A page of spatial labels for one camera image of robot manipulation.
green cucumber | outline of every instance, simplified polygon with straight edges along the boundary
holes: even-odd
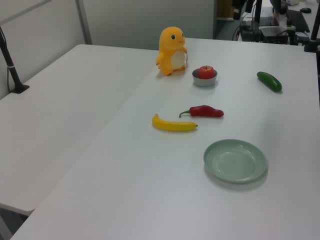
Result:
[[[282,90],[281,83],[271,74],[259,71],[256,75],[258,76],[258,79],[272,91],[278,93]]]

apple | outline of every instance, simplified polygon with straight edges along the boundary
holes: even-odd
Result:
[[[198,72],[199,79],[212,79],[216,75],[216,72],[212,66],[202,66]]]

stuffed animal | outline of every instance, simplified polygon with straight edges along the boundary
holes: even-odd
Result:
[[[164,75],[171,75],[174,70],[185,69],[185,36],[180,28],[170,26],[164,29],[159,40],[159,55],[155,60],[158,69]]]

banana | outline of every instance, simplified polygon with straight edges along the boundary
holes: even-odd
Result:
[[[168,131],[191,131],[198,126],[191,121],[165,121],[160,119],[158,114],[155,114],[152,118],[152,125],[158,129]]]

plate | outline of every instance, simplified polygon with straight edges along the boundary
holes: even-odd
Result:
[[[267,160],[256,146],[236,139],[211,144],[205,150],[203,160],[214,176],[229,183],[253,181],[267,169]]]

